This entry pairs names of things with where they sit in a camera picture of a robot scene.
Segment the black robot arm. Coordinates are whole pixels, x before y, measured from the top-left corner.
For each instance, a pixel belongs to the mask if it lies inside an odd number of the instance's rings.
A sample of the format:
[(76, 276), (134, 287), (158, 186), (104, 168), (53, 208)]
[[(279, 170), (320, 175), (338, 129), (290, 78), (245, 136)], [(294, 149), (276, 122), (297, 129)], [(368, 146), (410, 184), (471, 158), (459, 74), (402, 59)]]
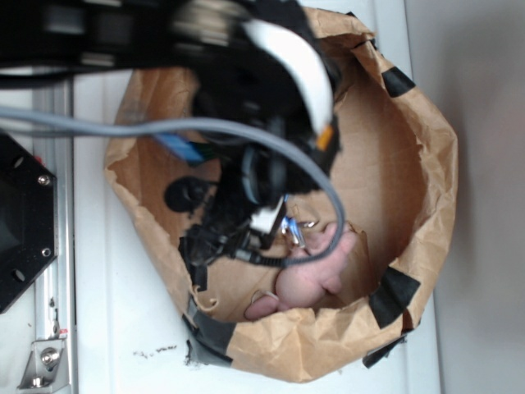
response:
[(222, 256), (288, 268), (330, 255), (342, 237), (301, 258), (265, 257), (274, 230), (253, 216), (283, 211), (287, 195), (324, 190), (338, 220), (342, 203), (328, 176), (340, 146), (333, 104), (335, 63), (295, 1), (4, 1), (1, 86), (39, 89), (72, 76), (182, 66), (198, 81), (194, 115), (138, 126), (102, 126), (29, 110), (1, 115), (70, 135), (152, 135), (189, 164), (221, 162), (216, 193), (186, 176), (166, 189), (176, 212), (204, 207), (182, 237), (186, 263)]

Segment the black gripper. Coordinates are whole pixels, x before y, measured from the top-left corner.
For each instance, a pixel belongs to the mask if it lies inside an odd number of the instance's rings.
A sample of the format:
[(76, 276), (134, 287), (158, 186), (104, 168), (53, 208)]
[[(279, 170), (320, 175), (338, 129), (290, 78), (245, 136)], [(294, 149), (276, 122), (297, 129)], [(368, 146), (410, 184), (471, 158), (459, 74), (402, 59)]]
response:
[(266, 130), (222, 122), (206, 126), (203, 143), (181, 135), (166, 134), (164, 145), (178, 158), (196, 166), (216, 158), (218, 181), (183, 176), (164, 194), (166, 205), (178, 213), (203, 208), (199, 221), (185, 230), (179, 251), (189, 267), (207, 267), (221, 257), (241, 259), (254, 265), (289, 267), (317, 262), (327, 257), (340, 241), (340, 230), (329, 236), (327, 245), (310, 257), (271, 258), (262, 252), (275, 239), (278, 227), (288, 222), (285, 202), (290, 195), (322, 190), (336, 213), (340, 198), (329, 181), (329, 173), (340, 148), (336, 122), (320, 134), (294, 134), (281, 120)]

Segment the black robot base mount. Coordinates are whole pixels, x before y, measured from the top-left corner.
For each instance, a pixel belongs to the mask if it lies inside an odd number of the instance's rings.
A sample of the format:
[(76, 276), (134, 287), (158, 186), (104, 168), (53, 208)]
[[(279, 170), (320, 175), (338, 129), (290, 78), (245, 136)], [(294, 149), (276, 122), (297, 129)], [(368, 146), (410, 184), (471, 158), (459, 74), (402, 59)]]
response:
[(57, 256), (55, 180), (32, 154), (1, 136), (1, 312)]

